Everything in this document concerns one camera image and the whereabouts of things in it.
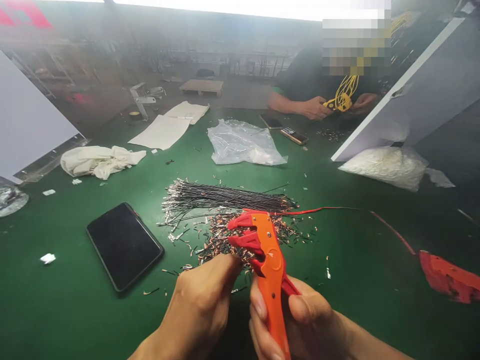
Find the black smartphone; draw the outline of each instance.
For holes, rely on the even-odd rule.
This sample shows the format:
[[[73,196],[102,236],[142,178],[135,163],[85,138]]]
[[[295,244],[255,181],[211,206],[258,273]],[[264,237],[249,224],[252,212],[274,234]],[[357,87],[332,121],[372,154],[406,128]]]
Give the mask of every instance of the black smartphone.
[[[86,232],[118,292],[130,287],[164,254],[162,245],[126,202],[93,220]]]
[[[297,143],[298,145],[305,145],[306,143],[309,142],[309,138],[306,137],[305,135],[302,135],[299,132],[296,132],[295,130],[289,128],[289,127],[284,127],[282,130],[280,130],[281,134],[292,140],[293,142]]]
[[[276,118],[269,116],[267,113],[261,114],[260,119],[263,120],[269,130],[277,130],[283,128],[280,121],[278,121]]]

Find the wooden pallet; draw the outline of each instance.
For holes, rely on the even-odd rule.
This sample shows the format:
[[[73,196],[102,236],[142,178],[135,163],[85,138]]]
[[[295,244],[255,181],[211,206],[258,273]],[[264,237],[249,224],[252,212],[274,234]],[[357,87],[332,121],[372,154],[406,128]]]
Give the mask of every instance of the wooden pallet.
[[[216,96],[220,97],[223,87],[223,81],[191,79],[180,86],[180,90],[184,94],[187,92],[198,92],[199,96],[203,96],[204,93],[215,93]]]

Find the clear plastic bag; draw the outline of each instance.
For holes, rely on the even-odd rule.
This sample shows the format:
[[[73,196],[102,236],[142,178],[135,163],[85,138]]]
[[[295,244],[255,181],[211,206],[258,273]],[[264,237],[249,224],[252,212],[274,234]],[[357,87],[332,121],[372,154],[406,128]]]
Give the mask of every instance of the clear plastic bag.
[[[339,169],[416,192],[428,164],[411,147],[382,146],[363,150]]]
[[[0,218],[20,210],[28,200],[29,196],[15,186],[0,183]]]
[[[262,129],[244,121],[218,120],[208,129],[208,138],[215,152],[215,164],[236,164],[246,161],[261,165],[279,165],[288,161],[281,156],[267,128]]]

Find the red tool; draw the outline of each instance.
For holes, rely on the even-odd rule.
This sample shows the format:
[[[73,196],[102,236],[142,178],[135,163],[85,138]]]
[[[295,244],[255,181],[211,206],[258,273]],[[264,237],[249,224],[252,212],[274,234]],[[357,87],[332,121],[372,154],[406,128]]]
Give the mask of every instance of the red tool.
[[[439,293],[464,304],[480,301],[479,276],[425,250],[420,250],[420,264],[428,283]]]
[[[243,231],[242,236],[229,236],[228,241],[232,246],[245,248],[256,255],[250,264],[258,275],[258,287],[268,311],[268,331],[280,345],[285,359],[290,360],[281,291],[288,296],[300,295],[300,292],[287,277],[284,255],[269,213],[249,210],[228,223],[229,230],[239,227],[256,228],[256,231]]]

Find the orange wire stripper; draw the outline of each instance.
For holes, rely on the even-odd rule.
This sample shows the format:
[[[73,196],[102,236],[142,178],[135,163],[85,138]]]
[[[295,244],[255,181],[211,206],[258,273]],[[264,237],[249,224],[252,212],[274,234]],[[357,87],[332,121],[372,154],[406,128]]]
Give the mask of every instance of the orange wire stripper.
[[[289,342],[282,312],[283,290],[288,296],[300,295],[287,277],[285,259],[280,250],[277,233],[268,212],[248,210],[228,223],[228,229],[249,228],[242,236],[229,236],[234,247],[242,247],[256,255],[250,259],[258,275],[258,287],[268,311],[267,328],[282,349],[285,359],[290,360]]]

